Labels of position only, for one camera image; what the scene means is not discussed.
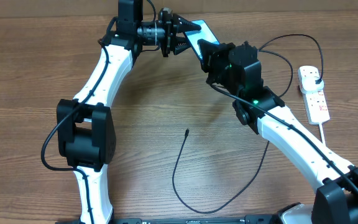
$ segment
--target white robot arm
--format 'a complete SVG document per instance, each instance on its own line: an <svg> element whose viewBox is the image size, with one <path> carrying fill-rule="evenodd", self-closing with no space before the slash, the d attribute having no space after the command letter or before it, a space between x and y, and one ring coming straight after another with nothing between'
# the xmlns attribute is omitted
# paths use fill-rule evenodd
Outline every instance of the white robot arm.
<svg viewBox="0 0 358 224"><path fill-rule="evenodd" d="M110 63L94 95L86 102L88 105L102 103L105 106L111 107L122 80L132 69L132 52L130 50L126 50L124 47L117 45L106 46L106 49L109 54ZM74 100L81 102L88 96L90 89L92 89L102 74L105 63L106 54L102 49L96 68L82 90L74 96ZM103 165L99 172L95 172L94 169L89 167L78 166L77 168L85 172L88 176L89 199L94 222L109 223L113 216L113 207L109 199L107 179L108 165ZM81 173L76 171L74 171L74 173L80 188L82 204L81 222L88 224L91 223L91 217L88 212L85 181Z"/></svg>
<svg viewBox="0 0 358 224"><path fill-rule="evenodd" d="M299 123L289 107L278 106L268 112L294 125L294 127L304 133L343 173L346 174L350 171L349 166L353 164L324 146L319 139ZM319 187L324 185L323 180L327 178L335 180L340 177L332 167L327 166L327 162L323 160L303 137L270 116L258 119L258 130L264 139L269 140L277 146L299 169L315 193Z"/></svg>

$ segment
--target wire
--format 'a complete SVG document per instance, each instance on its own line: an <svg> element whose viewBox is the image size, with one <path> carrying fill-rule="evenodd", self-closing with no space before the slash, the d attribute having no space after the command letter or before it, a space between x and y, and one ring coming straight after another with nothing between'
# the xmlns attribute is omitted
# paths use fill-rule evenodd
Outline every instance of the wire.
<svg viewBox="0 0 358 224"><path fill-rule="evenodd" d="M292 68L292 64L290 63L290 61L288 59L286 59L284 56L278 54L278 53L275 53L275 52L271 52L271 51L268 51L268 50L260 50L260 52L263 52L263 53L268 53L268 54L273 54L273 55L276 55L276 56L279 56L280 58L284 59L290 66L291 68L291 79L290 79L290 82L288 84L288 87L287 89L278 97L283 97L288 89L291 87L291 84L292 84L292 79L293 79L293 68ZM224 86L215 86L215 87L218 87L218 88L223 88L223 89L226 89ZM181 152L183 150L183 146L185 145L185 142L186 142L186 138L188 136L188 133L189 133L189 129L186 130L186 134L185 134L185 140L183 141L183 144L181 146L181 149L180 149L180 152L179 152L179 156L178 156L178 159L177 159L177 163L175 164L175 168L173 169L173 174L172 174L172 187L173 187L173 191L175 192L176 196L178 197L179 201L184 205L186 206L187 208L189 208L190 210L192 210L193 212L196 212L196 213L200 213L200 214L211 214L211 213L215 213L215 212L218 212L220 211L222 208L224 208L226 205L230 204L234 199L236 199L238 196L240 196L240 194L243 193L243 191L245 191L249 185L255 180L255 178L257 177L258 173L259 173L259 170L260 168L262 167L262 164L264 162L264 159L265 159L265 155L266 155L266 152L267 152L267 148L269 147L269 143L270 141L267 141L266 143L266 147L265 147L265 151L264 151L264 154L262 156L262 159L260 160L260 164L259 164L259 168L257 169L255 175L253 176L253 178L248 182L248 184L239 191L239 193L237 193L235 196L233 196L233 198L231 198L230 200L228 200L224 205L220 206L219 208L215 209L215 210L212 210L212 211L208 211L208 212L202 212L202 211L198 211L194 208L191 208L189 205L187 205L182 199L181 197L178 195L178 192L175 188L175 172L176 172L176 169L177 169L177 166L178 166L178 162L179 162L179 158L181 156Z"/></svg>
<svg viewBox="0 0 358 224"><path fill-rule="evenodd" d="M258 176L258 173L260 171L260 168L262 167L262 164L263 164L263 161L265 159L265 156L266 156L266 152L267 152L267 148L269 146L269 142L267 142L266 144L266 148L265 148L265 151L264 151L264 154L262 156L262 159L261 159L261 162L259 164L259 167L258 167L258 170L256 171L255 175L253 176L253 178L248 182L248 184L240 190L240 192L238 192L233 198L231 198L230 200L228 200L224 205L220 206L219 208L215 209L215 210L212 210L212 211L208 211L208 212L202 212L202 211L198 211L198 210L195 210L194 208L191 208L189 205L187 205L181 198L180 196L178 195L178 192L177 192L177 189L175 188L175 172L177 170L177 166L178 166L178 163L179 163L179 159L180 159L180 155L181 155L181 152L183 150L183 146L185 145L185 142L186 142L186 139L187 139L187 136L189 135L189 129L186 130L186 133L185 133L185 140L183 140L183 144L181 145L181 148L180 148L180 152L179 152L179 156L178 156L178 159L177 159L177 162L175 164L175 168L173 169L173 174L172 174L172 187L173 187L173 191L175 192L175 194L177 195L179 201L184 205L186 206L187 208L189 208L190 210L192 210L193 212L196 212L196 213L200 213L200 214L212 214L212 213L215 213L219 210L221 210L222 208L224 208L226 205L230 204L234 199L236 199L238 196L240 196L241 193L243 193L243 191L245 191L248 186L255 180L255 178Z"/></svg>
<svg viewBox="0 0 358 224"><path fill-rule="evenodd" d="M323 124L322 123L318 123L318 127L320 129L320 135L321 135L321 142L323 143L323 145L326 145L326 138L324 137L324 131L323 131Z"/></svg>
<svg viewBox="0 0 358 224"><path fill-rule="evenodd" d="M107 29L106 29L106 34L109 35L114 23L116 22L116 20L118 19L118 17L114 16L111 20L110 20L110 23L109 25L107 26Z"/></svg>
<svg viewBox="0 0 358 224"><path fill-rule="evenodd" d="M278 97L281 98L282 96L284 96L284 95L287 93L287 91L288 91L288 90L290 89L290 87L291 87L292 79L293 79L293 68L292 68L292 65L291 65L291 63L290 63L290 61L289 61L288 59L286 59L284 56L282 56L282 55L280 55L280 54L278 54L278 53L276 53L276 52L272 52L272 51L268 51L268 50L259 50L259 52L263 52L263 53L268 53L268 54L272 54L272 55L279 56L280 58L284 59L284 60L289 64L289 66L290 66L290 68L291 68L291 79L290 79L290 82L289 82L289 84L288 84L288 86L287 86L287 89L284 91L284 93L281 94L280 96L278 96Z"/></svg>
<svg viewBox="0 0 358 224"><path fill-rule="evenodd" d="M342 179L346 182L347 186L356 193L356 195L358 196L358 187L335 165L335 163L333 161L330 161L328 159L328 157L321 152L321 150L314 144L313 141L311 141L305 134L303 134L303 132L301 132L299 129L297 129L296 127L294 127L294 125L292 124L288 124L287 122L285 122L284 120L276 117L275 115L269 113L268 111L265 111L264 109L260 108L259 106L250 103L246 100L243 100L237 96L234 96L226 91L220 90L218 87L214 86L214 85L210 85L214 90L222 93L223 95L226 95L228 97L231 97L233 99L239 100L249 106L252 106L258 110L260 110L261 112L265 113L266 115L270 116L271 118L275 119L276 121L278 121L279 123L282 123L284 126L288 127L289 129L292 129L294 132L298 133L306 142L308 142L310 144L310 146L328 163L329 166L331 166L341 177Z"/></svg>
<svg viewBox="0 0 358 224"><path fill-rule="evenodd" d="M150 3L150 5L152 6L153 8L153 12L154 12L154 18L153 18L153 21L152 22L155 22L155 16L156 16L156 13L155 13L155 7L154 7L154 4L152 3L151 0L147 0L148 3Z"/></svg>
<svg viewBox="0 0 358 224"><path fill-rule="evenodd" d="M142 50L141 52L152 52L152 51L158 51L160 50L160 46L158 45L156 49L153 50Z"/></svg>
<svg viewBox="0 0 358 224"><path fill-rule="evenodd" d="M59 167L53 167L51 165L48 164L48 162L45 160L45 151L47 149L48 143L51 140L51 138L53 137L53 135L56 133L56 131L59 129L59 127L62 125L62 123L64 121L66 121L69 117L73 116L76 112L78 112L78 110L93 96L93 93L95 92L95 90L97 89L98 85L100 84L101 80L104 77L104 74L106 73L107 67L110 63L109 61L109 54L108 51L106 49L106 47L99 42L99 44L102 46L104 53L106 54L106 63L104 65L103 71L100 74L100 77L98 78L98 80L96 81L96 83L94 84L93 88L91 89L91 91L89 91L88 96L86 96L86 98L80 103L78 104L70 113L68 113L49 133L48 137L46 138L44 144L42 145L42 149L41 149L41 161L42 164L50 169L50 170L54 170L54 171L76 171L79 172L80 174L82 174L83 179L85 181L85 190L86 190L86 203L88 206L88 212L89 212L89 216L91 217L91 223L94 224L94 220L93 220L93 214L92 214L92 208L91 208L91 200L90 200L90 188L88 185L88 176L85 174L85 172L83 172L82 170L78 169L78 168L59 168Z"/></svg>
<svg viewBox="0 0 358 224"><path fill-rule="evenodd" d="M320 75L320 78L318 80L316 80L316 84L320 84L321 81L323 80L323 73L324 73L324 59L323 59L323 51L321 50L321 47L320 45L318 44L317 40L312 37L312 36L309 36L309 35L306 35L306 34L287 34L287 35L281 35L280 37L275 37L273 38L272 40L266 42L264 45L262 45L261 47L259 47L259 51L261 51L262 49L264 49L269 43L271 43L272 41L274 40L277 40L277 39L280 39L280 38L283 38L283 37L291 37L291 36L303 36L303 37L309 37L310 39L312 39L317 47L318 47L318 50L320 52L320 57L321 57L321 75Z"/></svg>

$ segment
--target power strip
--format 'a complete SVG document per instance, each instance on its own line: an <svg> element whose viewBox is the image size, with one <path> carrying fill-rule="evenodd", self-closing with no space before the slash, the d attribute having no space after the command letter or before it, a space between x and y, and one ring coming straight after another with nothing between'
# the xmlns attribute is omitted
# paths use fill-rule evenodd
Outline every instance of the power strip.
<svg viewBox="0 0 358 224"><path fill-rule="evenodd" d="M299 83L305 83L305 80L314 81L314 77L319 77L319 72L316 67L302 66L298 70ZM318 88L314 91L309 91L303 95L303 101L305 102L306 114L310 124L318 124L321 132L321 141L325 145L323 126L322 124L329 121L329 113L327 107L326 97L323 90Z"/></svg>

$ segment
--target wooden table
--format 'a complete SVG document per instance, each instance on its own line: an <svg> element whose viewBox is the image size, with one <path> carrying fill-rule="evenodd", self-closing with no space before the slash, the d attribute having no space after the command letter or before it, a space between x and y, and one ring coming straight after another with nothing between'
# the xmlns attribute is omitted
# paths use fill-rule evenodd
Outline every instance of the wooden table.
<svg viewBox="0 0 358 224"><path fill-rule="evenodd" d="M358 11L184 15L204 19L221 42L248 40L261 46L273 37L303 33L324 52L326 98L331 120L327 145L358 166ZM110 17L0 19L0 223L53 223L80 216L72 172L52 172L40 161L45 137L56 125L59 99L71 99L99 59L96 42ZM289 37L270 45L291 61L320 67L310 39ZM260 54L262 77L276 93L288 85L288 65ZM123 81L112 107L117 149L109 165L109 193L118 218L240 217L272 213L293 202L313 203L311 187L274 146L254 183L226 208L198 215L173 193L171 176L190 128L176 183L184 201L198 210L218 208L254 175L266 141L238 122L232 100L205 84L192 50L163 58L143 53ZM295 78L283 97L295 116L306 119ZM57 139L47 160L66 166Z"/></svg>

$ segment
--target robotic arm link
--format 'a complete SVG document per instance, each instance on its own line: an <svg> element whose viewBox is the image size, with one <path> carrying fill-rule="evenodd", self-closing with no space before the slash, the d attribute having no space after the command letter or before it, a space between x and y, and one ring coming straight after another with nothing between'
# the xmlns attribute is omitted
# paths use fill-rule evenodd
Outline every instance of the robotic arm link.
<svg viewBox="0 0 358 224"><path fill-rule="evenodd" d="M74 167L71 170L76 175L82 203L81 218L72 223L120 223L114 219L107 179L107 167L116 147L110 110L114 97L143 45L160 46L164 57L171 51L176 55L190 47L187 39L177 34L201 29L167 8L161 9L156 21L142 20L141 0L119 0L119 15L112 21L116 22L117 29L108 30L101 39L104 48L91 77L73 100L61 100L57 106L59 152L66 157L68 165ZM244 219L247 223L243 224L358 224L358 195L352 188L355 185L358 189L358 167L324 146L296 120L284 101L263 86L257 49L247 42L235 46L199 40L198 44L203 58L201 68L208 73L207 84L213 87L217 83L226 88L225 94L236 99L232 105L239 121L275 144L306 177L316 194L313 206L287 207L277 214L264 215L266 222L258 221L261 216L247 215ZM92 128L76 127L75 123L84 121L91 122ZM345 174L352 185L333 166ZM346 195L343 189L351 194Z"/></svg>

